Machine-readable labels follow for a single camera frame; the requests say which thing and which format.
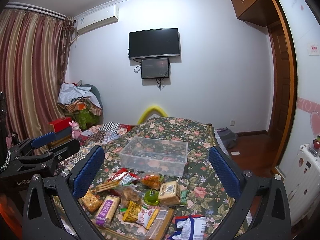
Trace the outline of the packaged sliced bread loaf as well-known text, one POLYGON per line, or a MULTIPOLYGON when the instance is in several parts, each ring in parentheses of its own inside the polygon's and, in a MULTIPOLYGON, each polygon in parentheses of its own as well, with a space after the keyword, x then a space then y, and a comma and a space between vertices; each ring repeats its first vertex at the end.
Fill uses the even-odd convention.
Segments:
POLYGON ((181 188, 177 181, 170 181, 161 185, 158 194, 160 204, 166 206, 178 205, 181 202, 181 188))

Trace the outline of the breadstick pack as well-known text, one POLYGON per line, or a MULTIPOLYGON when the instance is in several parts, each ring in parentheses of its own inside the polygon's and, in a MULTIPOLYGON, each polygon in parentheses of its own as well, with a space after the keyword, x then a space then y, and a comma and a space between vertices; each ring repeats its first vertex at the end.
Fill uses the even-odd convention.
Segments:
POLYGON ((102 183, 102 184, 97 185, 96 187, 90 189, 90 191, 93 194, 96 194, 96 193, 100 193, 100 192, 114 189, 114 188, 118 187, 119 184, 120 184, 119 180, 108 181, 106 183, 102 183))

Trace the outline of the floral green bedspread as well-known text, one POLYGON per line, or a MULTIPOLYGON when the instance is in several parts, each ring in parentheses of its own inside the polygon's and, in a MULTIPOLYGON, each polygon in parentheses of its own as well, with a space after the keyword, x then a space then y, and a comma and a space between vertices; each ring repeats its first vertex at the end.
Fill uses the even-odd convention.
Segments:
POLYGON ((71 169, 94 146, 101 146, 105 160, 91 187, 112 178, 122 167, 134 174, 158 173, 164 182, 177 181, 186 192, 185 204, 175 208, 175 217, 206 217, 204 239, 220 225, 234 204, 209 162, 209 150, 222 146, 216 131, 206 124, 181 119, 157 117, 134 128, 106 123, 91 128, 81 140, 80 151, 64 160, 58 171, 71 169))

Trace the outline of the pink plush toy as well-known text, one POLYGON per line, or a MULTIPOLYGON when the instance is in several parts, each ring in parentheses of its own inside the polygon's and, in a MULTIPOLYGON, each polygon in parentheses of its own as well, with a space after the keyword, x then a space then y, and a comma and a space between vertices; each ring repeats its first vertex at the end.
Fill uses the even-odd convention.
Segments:
POLYGON ((80 129, 79 123, 72 120, 69 122, 69 125, 71 126, 71 129, 72 129, 72 138, 78 139, 80 135, 82 135, 82 131, 80 129))

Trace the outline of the black wall television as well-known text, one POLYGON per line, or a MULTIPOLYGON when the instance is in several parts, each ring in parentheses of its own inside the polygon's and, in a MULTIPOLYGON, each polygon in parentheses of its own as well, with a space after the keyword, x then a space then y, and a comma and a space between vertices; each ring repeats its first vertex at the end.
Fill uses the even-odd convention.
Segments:
POLYGON ((141 30, 129 33, 129 59, 180 56, 178 28, 141 30))

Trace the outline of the walnut cookie bag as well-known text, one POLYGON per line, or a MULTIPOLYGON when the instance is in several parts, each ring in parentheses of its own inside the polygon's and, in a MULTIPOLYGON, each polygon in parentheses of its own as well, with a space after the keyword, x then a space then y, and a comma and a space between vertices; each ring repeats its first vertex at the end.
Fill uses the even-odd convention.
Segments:
POLYGON ((127 208, 129 207, 130 202, 134 202, 138 205, 142 205, 142 198, 138 191, 136 191, 131 186, 125 186, 122 189, 121 193, 121 207, 127 208))

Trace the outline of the patchwork checkered quilt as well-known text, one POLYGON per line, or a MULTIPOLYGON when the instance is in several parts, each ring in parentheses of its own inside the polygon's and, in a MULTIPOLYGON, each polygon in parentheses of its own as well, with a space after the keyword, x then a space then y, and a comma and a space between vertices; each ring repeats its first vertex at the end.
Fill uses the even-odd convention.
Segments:
POLYGON ((120 124, 117 122, 107 122, 102 125, 92 126, 81 132, 77 140, 80 142, 80 150, 76 154, 58 163, 54 175, 60 174, 63 170, 71 170, 75 164, 84 159, 93 146, 103 146, 107 143, 125 135, 134 126, 120 124))

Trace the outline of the small black wall monitor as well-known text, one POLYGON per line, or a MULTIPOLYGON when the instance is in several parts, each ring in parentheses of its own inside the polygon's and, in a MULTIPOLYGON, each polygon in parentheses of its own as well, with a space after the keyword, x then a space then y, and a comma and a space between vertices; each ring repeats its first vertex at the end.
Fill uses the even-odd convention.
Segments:
POLYGON ((168 57, 142 59, 142 79, 166 79, 170 77, 170 62, 168 57))

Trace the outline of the yellow white snack packet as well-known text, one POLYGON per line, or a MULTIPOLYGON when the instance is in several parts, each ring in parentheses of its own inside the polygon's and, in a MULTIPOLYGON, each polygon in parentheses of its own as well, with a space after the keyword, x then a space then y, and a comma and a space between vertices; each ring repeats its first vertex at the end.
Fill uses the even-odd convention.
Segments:
POLYGON ((123 221, 127 223, 136 223, 149 230, 159 213, 159 208, 144 208, 137 203, 130 201, 123 215, 123 221))

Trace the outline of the orange cracker pack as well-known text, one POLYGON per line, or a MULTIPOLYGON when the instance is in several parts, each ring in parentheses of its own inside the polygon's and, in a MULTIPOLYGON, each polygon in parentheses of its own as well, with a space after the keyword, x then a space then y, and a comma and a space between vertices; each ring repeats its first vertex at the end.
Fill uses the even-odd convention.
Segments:
POLYGON ((95 212, 99 207, 101 206, 103 200, 99 197, 97 197, 95 194, 93 194, 90 190, 86 192, 86 194, 81 197, 80 202, 84 204, 85 208, 89 212, 95 212))

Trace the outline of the red box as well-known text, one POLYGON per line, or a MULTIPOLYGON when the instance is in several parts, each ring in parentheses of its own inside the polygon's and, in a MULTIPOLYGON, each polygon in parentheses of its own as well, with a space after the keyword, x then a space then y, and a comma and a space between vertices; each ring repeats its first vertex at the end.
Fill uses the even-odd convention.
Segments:
POLYGON ((71 117, 62 117, 54 121, 49 122, 48 128, 51 132, 58 133, 68 127, 70 127, 71 117))

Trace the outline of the wooden overhead cabinet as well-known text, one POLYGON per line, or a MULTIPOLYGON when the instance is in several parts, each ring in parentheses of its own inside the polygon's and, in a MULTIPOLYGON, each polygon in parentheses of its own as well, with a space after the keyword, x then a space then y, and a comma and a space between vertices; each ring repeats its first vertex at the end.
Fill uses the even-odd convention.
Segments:
POLYGON ((281 24, 285 27, 283 12, 277 0, 231 0, 236 17, 261 27, 281 24))

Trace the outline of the yellow foam tube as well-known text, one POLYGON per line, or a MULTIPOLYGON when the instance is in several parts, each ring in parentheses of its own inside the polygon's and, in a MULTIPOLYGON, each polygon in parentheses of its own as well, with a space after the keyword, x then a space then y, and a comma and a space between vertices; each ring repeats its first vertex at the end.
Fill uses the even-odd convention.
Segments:
POLYGON ((152 105, 148 107, 140 116, 137 124, 140 125, 146 120, 148 120, 149 117, 156 115, 160 117, 168 117, 168 114, 159 106, 157 105, 152 105))

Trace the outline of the clear plastic storage bin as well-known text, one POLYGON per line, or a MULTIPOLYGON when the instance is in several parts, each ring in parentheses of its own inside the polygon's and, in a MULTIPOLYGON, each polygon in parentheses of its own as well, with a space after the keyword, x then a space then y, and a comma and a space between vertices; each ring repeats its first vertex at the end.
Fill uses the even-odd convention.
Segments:
POLYGON ((119 156, 122 167, 182 177, 188 162, 188 143, 133 137, 119 156))

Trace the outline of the green small snack packet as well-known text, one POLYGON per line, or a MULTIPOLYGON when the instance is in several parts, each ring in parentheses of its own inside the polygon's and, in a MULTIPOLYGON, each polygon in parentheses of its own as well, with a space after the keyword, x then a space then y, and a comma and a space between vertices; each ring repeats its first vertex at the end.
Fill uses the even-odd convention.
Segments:
POLYGON ((188 196, 188 190, 182 190, 180 194, 180 205, 186 206, 187 205, 187 196, 188 196))

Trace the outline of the striped red gold curtain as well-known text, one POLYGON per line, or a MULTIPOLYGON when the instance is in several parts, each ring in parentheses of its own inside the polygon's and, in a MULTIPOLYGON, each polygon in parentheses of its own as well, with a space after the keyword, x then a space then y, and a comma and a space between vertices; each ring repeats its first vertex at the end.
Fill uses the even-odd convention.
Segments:
POLYGON ((20 141, 48 133, 64 116, 57 105, 75 31, 71 16, 59 20, 37 12, 1 13, 1 91, 7 101, 6 127, 20 141))

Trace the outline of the grey backpack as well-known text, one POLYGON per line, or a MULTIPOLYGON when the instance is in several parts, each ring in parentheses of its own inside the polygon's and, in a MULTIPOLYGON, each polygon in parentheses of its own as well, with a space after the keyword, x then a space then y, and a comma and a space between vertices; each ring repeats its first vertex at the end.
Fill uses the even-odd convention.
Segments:
POLYGON ((216 131, 226 149, 231 149, 236 146, 238 138, 236 133, 228 128, 218 128, 216 131))

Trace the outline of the pile of clothes and bags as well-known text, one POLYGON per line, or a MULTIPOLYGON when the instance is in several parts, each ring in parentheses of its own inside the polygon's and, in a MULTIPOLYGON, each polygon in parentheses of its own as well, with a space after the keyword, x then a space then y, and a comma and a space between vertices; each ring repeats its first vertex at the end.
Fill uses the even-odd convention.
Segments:
POLYGON ((82 131, 103 122, 103 103, 94 85, 63 83, 57 104, 65 116, 79 124, 82 131))

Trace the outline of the blue white red snack bag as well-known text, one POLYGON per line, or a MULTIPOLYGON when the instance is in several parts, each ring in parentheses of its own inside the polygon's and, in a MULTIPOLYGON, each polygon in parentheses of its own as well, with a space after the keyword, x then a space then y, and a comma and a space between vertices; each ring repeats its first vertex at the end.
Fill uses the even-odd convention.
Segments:
POLYGON ((206 222, 206 216, 201 215, 176 217, 176 231, 167 239, 203 240, 206 222))

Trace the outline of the purple cracker package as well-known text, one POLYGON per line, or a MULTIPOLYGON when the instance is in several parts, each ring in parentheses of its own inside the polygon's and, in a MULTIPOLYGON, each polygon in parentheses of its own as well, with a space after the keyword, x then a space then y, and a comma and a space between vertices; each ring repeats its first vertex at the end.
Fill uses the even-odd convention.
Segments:
POLYGON ((99 210, 95 214, 94 221, 99 227, 108 228, 120 203, 120 197, 106 196, 99 210))

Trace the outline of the long biscuit sleeve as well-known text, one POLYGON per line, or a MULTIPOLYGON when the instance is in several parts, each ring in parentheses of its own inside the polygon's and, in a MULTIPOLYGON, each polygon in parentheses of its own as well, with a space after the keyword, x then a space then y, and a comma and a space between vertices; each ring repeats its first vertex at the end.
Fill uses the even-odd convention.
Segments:
POLYGON ((161 206, 155 220, 147 231, 144 239, 160 240, 164 239, 174 215, 174 209, 161 206))

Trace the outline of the orange fried snack bag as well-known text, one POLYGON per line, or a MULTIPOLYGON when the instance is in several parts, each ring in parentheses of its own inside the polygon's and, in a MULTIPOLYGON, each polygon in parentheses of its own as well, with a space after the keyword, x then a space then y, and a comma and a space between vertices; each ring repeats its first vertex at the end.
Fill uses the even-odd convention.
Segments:
POLYGON ((151 189, 159 190, 164 181, 164 176, 157 172, 143 172, 138 174, 136 179, 151 189))

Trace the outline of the white air conditioner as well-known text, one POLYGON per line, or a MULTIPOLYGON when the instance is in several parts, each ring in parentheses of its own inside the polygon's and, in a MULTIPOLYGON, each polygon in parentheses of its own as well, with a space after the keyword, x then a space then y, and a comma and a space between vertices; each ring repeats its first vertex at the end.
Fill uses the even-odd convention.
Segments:
POLYGON ((82 16, 77 23, 77 34, 82 35, 89 31, 118 22, 119 9, 116 5, 107 7, 86 16, 82 16))

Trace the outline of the green jelly cup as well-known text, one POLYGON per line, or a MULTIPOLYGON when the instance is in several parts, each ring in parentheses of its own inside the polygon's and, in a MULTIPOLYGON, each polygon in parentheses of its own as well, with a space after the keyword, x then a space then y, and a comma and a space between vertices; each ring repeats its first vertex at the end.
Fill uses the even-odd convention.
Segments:
POLYGON ((159 204, 158 194, 159 192, 154 189, 148 190, 144 194, 144 203, 150 206, 157 206, 159 204))

